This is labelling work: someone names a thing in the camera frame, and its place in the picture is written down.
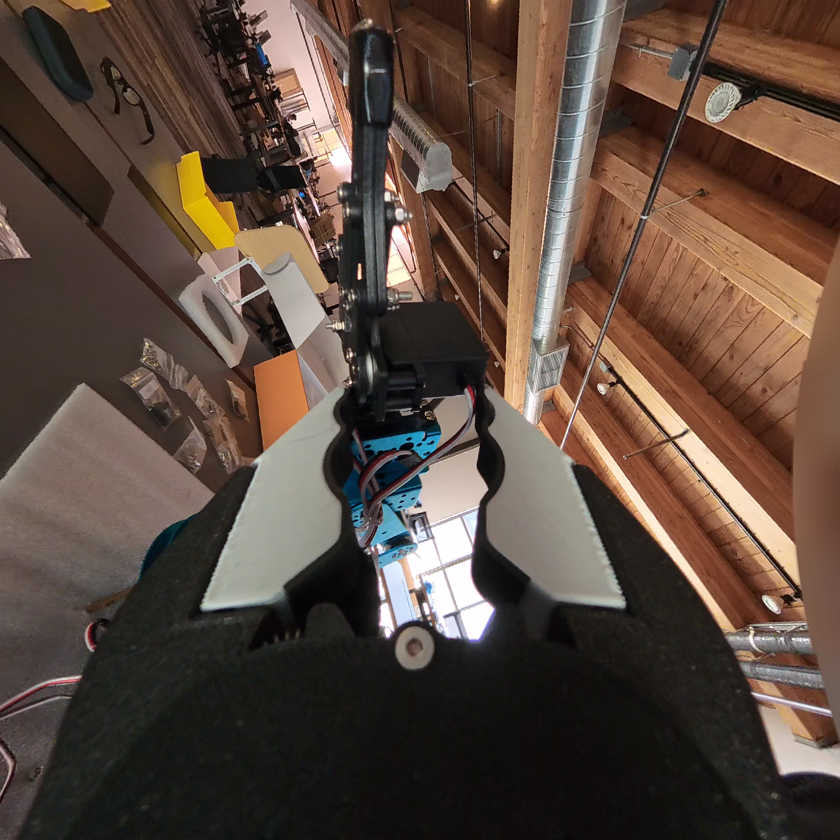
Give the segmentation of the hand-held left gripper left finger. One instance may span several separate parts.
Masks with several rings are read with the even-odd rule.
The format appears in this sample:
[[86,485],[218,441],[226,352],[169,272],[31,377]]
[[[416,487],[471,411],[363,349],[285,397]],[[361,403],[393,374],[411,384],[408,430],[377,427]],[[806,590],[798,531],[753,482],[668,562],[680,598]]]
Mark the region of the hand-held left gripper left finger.
[[368,554],[343,492],[354,425],[353,398],[337,387],[256,459],[201,613],[266,608],[297,630],[331,605],[368,637]]

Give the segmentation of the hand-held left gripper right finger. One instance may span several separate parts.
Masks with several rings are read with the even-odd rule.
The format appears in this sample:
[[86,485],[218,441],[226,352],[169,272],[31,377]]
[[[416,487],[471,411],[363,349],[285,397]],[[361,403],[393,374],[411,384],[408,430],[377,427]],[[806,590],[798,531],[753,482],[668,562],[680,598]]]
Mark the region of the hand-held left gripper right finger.
[[545,639],[559,606],[623,611],[627,602],[574,473],[574,462],[495,392],[476,397],[477,590],[514,608]]

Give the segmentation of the blue toy robot arm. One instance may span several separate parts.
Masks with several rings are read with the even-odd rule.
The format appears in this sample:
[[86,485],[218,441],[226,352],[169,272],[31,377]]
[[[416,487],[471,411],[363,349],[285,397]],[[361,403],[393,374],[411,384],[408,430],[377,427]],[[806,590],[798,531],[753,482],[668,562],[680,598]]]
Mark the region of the blue toy robot arm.
[[[351,394],[355,413],[350,445],[353,472],[346,482],[356,478],[363,520],[371,530],[378,523],[385,499],[402,488],[403,480],[413,479],[436,457],[456,447],[464,433],[476,428],[476,397],[485,391],[487,352],[454,304],[397,303],[396,294],[386,286],[392,229],[410,217],[385,189],[394,97],[393,38],[383,27],[365,19],[353,28],[346,46],[352,171],[350,182],[339,186],[343,210],[340,315],[329,326],[340,335],[350,367],[348,384],[341,386]],[[412,455],[402,449],[377,455],[357,473],[355,467],[364,447],[355,436],[379,433],[397,422],[419,417],[427,398],[452,396],[465,398],[463,430],[368,498],[366,488],[379,468],[403,463]],[[207,566],[209,583],[251,481],[253,464],[244,469],[244,479],[231,479],[213,502],[188,522],[155,566],[164,566],[170,554],[184,549]]]

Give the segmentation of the large office window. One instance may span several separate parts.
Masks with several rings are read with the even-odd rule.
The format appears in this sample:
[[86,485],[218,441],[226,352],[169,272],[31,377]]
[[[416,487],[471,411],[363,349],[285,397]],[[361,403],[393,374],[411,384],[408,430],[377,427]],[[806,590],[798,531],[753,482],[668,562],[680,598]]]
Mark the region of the large office window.
[[477,517],[474,509],[435,523],[414,551],[380,569],[382,636],[418,621],[448,638],[481,638],[494,608],[471,573]]

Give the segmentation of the orange white cardboard box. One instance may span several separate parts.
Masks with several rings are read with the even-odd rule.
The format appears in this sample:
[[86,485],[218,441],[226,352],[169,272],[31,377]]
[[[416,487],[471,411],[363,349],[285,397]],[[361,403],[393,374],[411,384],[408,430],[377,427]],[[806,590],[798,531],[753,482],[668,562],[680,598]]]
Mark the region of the orange white cardboard box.
[[[200,275],[212,275],[244,258],[236,248],[201,255]],[[269,291],[235,310],[249,338],[269,359],[253,369],[263,449],[268,449],[349,375],[341,341],[331,331],[323,295],[315,294],[295,262],[259,276],[244,267],[227,278],[238,298],[266,284]]]

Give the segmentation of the scattered clear screw bags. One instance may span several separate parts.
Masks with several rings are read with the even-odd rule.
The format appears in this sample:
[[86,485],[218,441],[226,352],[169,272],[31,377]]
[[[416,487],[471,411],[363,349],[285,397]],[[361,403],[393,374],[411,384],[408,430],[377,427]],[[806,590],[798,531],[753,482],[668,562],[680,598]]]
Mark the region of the scattered clear screw bags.
[[51,207],[2,202],[2,465],[86,384],[209,487],[249,466],[256,433],[222,404],[237,383],[215,372],[216,397],[148,336],[163,328],[189,358],[198,344],[79,219]]

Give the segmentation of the brass rod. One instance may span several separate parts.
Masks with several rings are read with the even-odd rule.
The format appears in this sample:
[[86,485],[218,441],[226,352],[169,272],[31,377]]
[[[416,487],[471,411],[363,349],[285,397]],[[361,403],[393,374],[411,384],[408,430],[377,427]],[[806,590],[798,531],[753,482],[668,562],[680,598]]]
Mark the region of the brass rod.
[[110,595],[103,596],[102,598],[97,599],[94,602],[89,603],[84,607],[84,610],[87,614],[99,614],[110,608],[111,606],[117,605],[124,601],[136,588],[136,584],[133,584],[123,590],[111,593]]

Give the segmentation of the white foam sheet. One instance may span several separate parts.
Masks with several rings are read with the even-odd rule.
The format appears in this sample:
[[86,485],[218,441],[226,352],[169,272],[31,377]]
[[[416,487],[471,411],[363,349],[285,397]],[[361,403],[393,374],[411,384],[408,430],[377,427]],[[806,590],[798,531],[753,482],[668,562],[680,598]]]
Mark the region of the white foam sheet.
[[80,384],[2,479],[2,702],[78,676],[153,540],[214,492]]

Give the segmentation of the grey metal pipe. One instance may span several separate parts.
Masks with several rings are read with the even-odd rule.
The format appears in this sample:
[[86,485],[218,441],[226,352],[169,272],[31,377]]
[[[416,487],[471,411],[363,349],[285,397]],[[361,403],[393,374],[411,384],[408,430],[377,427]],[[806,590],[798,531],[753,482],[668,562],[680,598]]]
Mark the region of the grey metal pipe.
[[745,660],[739,660],[738,664],[747,679],[807,690],[825,689],[819,668]]
[[807,623],[755,624],[725,633],[730,647],[759,655],[815,656]]

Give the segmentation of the light wooden chair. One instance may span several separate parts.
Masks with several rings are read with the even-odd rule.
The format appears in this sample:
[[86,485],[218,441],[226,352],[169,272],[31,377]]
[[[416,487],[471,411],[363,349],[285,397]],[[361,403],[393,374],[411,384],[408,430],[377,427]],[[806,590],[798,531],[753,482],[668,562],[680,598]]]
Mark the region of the light wooden chair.
[[315,294],[329,288],[312,247],[301,231],[293,226],[242,230],[234,236],[234,244],[244,257],[254,260],[261,271],[274,272],[291,259]]

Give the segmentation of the black ceiling rod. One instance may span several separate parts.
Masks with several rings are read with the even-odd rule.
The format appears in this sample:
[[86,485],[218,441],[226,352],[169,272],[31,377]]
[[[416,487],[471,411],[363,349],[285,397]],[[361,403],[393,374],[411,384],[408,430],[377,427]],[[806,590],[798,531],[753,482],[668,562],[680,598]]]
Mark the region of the black ceiling rod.
[[604,319],[604,323],[600,329],[600,332],[597,335],[596,341],[594,343],[593,349],[591,351],[591,357],[589,359],[588,365],[586,366],[585,372],[582,377],[582,383],[579,389],[579,392],[576,396],[574,406],[570,413],[570,419],[567,425],[567,428],[563,434],[560,448],[565,450],[566,445],[570,439],[571,432],[573,429],[575,418],[581,408],[581,404],[583,401],[583,396],[585,392],[585,387],[588,384],[589,380],[592,377],[592,373],[595,367],[595,363],[597,362],[598,354],[601,351],[603,342],[605,340],[607,331],[609,329],[611,320],[613,318],[614,311],[616,309],[616,305],[618,303],[619,298],[623,292],[623,288],[627,281],[627,276],[629,274],[629,270],[633,264],[637,248],[639,247],[640,240],[644,234],[646,225],[648,223],[649,218],[654,215],[655,213],[655,202],[658,197],[658,192],[662,181],[664,180],[665,171],[669,162],[669,159],[676,147],[676,142],[679,137],[679,134],[683,128],[685,123],[690,104],[695,96],[697,91],[697,87],[699,85],[699,80],[702,75],[702,71],[704,66],[707,63],[707,59],[709,57],[713,42],[715,37],[717,36],[719,27],[721,25],[722,18],[725,14],[726,8],[728,5],[728,1],[716,1],[710,16],[707,21],[707,25],[703,31],[703,36],[700,40],[699,48],[697,51],[697,55],[692,62],[691,69],[689,71],[688,79],[685,83],[684,90],[682,92],[681,98],[679,100],[679,105],[677,110],[675,111],[675,117],[673,122],[671,123],[664,149],[662,154],[659,157],[658,165],[656,171],[654,173],[653,180],[651,182],[651,186],[648,190],[647,197],[645,203],[643,205],[642,211],[639,214],[639,220],[637,222],[636,228],[633,233],[633,238],[631,241],[630,246],[626,252],[624,262],[619,273],[619,276],[616,281],[616,286],[612,293],[609,305],[606,310],[606,315]]

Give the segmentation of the rows of office workstations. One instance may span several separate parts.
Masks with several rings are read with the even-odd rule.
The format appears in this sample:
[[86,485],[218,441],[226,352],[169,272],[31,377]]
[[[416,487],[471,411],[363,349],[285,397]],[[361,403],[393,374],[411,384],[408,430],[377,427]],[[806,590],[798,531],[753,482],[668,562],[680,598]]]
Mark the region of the rows of office workstations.
[[336,185],[350,179],[351,160],[333,94],[332,56],[291,2],[248,1],[243,10],[280,90],[278,109],[296,116],[301,149],[316,154],[318,190],[334,202]]

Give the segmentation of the round white track light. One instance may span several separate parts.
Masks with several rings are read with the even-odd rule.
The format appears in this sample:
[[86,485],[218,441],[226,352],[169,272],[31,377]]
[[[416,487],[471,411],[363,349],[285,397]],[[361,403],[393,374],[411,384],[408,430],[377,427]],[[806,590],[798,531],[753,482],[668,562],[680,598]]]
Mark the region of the round white track light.
[[733,113],[741,100],[740,88],[729,81],[723,81],[716,85],[708,95],[703,109],[705,120],[712,124],[722,122]]

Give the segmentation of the dark blue glasses case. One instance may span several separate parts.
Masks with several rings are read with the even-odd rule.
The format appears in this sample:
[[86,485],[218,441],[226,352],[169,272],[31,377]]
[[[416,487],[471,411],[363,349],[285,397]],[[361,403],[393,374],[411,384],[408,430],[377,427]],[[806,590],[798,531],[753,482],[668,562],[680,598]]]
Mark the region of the dark blue glasses case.
[[24,9],[21,17],[56,87],[74,102],[91,100],[91,80],[67,31],[36,6]]

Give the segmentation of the wide silver ventilation duct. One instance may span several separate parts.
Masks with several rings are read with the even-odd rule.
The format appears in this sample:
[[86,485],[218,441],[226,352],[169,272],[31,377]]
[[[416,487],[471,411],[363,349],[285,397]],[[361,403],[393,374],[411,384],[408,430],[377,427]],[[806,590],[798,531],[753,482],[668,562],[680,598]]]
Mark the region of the wide silver ventilation duct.
[[454,180],[449,146],[397,94],[393,97],[390,134],[416,165],[425,192],[443,192],[449,187]]

